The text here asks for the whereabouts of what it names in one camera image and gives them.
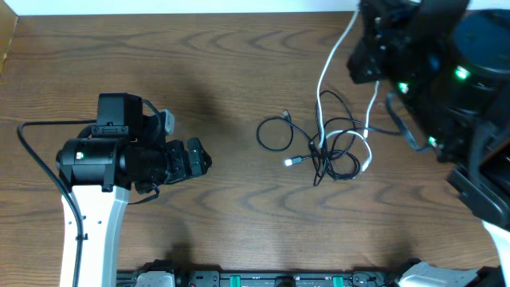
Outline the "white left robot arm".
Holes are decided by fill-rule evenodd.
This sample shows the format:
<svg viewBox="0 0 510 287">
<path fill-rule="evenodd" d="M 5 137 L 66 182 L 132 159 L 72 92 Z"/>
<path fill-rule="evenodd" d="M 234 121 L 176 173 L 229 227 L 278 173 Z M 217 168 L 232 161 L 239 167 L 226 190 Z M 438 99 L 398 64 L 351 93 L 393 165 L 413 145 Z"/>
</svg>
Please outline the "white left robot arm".
<svg viewBox="0 0 510 287">
<path fill-rule="evenodd" d="M 159 186 L 207 173 L 212 159 L 197 138 L 144 146 L 122 139 L 69 140 L 57 155 L 65 241 L 61 286 L 116 284 L 120 233 L 130 191 L 156 199 Z"/>
</svg>

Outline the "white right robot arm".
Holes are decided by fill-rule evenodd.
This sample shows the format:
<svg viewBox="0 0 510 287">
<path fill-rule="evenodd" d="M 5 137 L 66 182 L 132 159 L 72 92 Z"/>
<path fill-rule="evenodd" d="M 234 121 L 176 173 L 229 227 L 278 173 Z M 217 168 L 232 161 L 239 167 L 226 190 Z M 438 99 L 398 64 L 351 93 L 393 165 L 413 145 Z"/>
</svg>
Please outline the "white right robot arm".
<svg viewBox="0 0 510 287">
<path fill-rule="evenodd" d="M 409 260 L 388 286 L 509 283 L 509 12 L 468 12 L 467 0 L 362 0 L 363 36 L 347 67 L 356 84 L 389 81 L 427 136 L 448 183 L 482 221 L 497 267 L 440 269 Z"/>
</svg>

